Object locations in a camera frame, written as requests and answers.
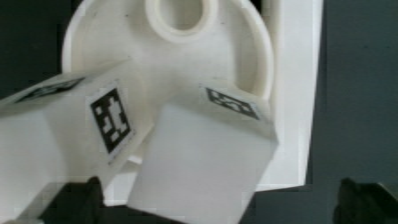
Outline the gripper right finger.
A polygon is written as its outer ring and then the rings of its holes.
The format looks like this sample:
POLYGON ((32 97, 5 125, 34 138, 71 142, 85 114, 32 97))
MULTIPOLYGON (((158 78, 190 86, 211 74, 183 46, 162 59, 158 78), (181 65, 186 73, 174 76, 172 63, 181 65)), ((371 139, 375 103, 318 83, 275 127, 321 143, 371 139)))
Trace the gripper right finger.
POLYGON ((341 180, 334 224, 398 224, 398 183, 341 180))

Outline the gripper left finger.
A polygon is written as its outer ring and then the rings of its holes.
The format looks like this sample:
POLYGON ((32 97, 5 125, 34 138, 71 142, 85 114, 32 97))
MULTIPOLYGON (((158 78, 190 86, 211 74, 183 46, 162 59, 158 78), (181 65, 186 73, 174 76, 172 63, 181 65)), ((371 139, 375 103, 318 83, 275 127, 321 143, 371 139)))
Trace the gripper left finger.
POLYGON ((69 182, 39 215, 44 224, 103 224, 103 187, 98 177, 69 182))

